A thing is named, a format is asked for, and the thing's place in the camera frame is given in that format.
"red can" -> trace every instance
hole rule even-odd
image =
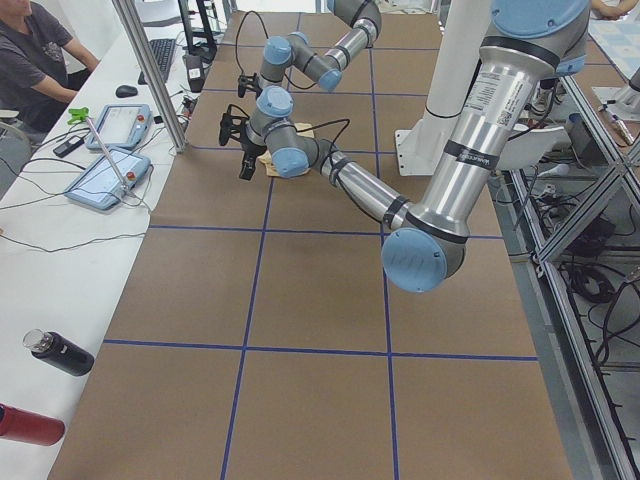
[[[61,420],[0,404],[0,438],[49,446],[63,435]]]

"black bottle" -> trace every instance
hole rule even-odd
[[[56,332],[31,330],[22,344],[34,357],[76,377],[88,373],[93,366],[93,355]]]

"dark shirt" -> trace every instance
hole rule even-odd
[[[67,68],[60,47],[73,37],[45,8],[31,3],[32,15],[25,18],[30,35],[18,32],[0,20],[0,103],[19,110],[29,123],[50,97],[31,87],[49,75],[67,86]]]

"white table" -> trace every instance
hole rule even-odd
[[[173,38],[178,31],[175,26],[155,28],[148,29],[147,35]],[[175,55],[167,82],[170,95],[182,90],[181,85],[188,86],[179,47],[176,47]],[[129,41],[122,35],[71,106],[89,107],[91,115],[97,116],[106,104],[147,103],[157,115],[158,110],[146,86],[138,86],[139,95],[135,97],[115,97],[118,85],[137,86],[139,72]],[[182,97],[182,94],[172,97],[176,108]],[[48,138],[66,132],[69,128],[67,119],[67,116],[60,119]],[[143,142],[160,126],[152,125]],[[58,143],[43,148],[34,158],[53,156],[51,150]],[[141,152],[155,166],[145,197],[151,208],[156,205],[171,169],[175,153],[172,147],[164,130]],[[83,146],[65,160],[87,166],[97,155]],[[46,191],[62,192],[78,174],[72,166],[39,161],[27,166],[24,177]],[[134,192],[141,195],[146,187],[147,180]],[[43,196],[32,184],[17,179],[0,207]],[[0,210],[0,228],[6,236],[47,249],[94,238],[143,233],[148,225],[149,212],[143,206],[118,205],[109,213],[100,213],[73,204],[63,196]],[[73,377],[36,360],[22,346],[22,338],[32,328],[53,330],[97,354],[141,243],[142,236],[139,236],[44,253],[0,238],[0,403],[59,418],[69,425],[88,376]],[[42,447],[0,439],[0,478],[45,479],[61,445],[62,442],[58,442],[51,447]]]

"black mouse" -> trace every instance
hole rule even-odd
[[[134,97],[138,94],[138,89],[136,87],[132,87],[131,85],[120,85],[116,88],[116,97],[118,98],[127,98]]]

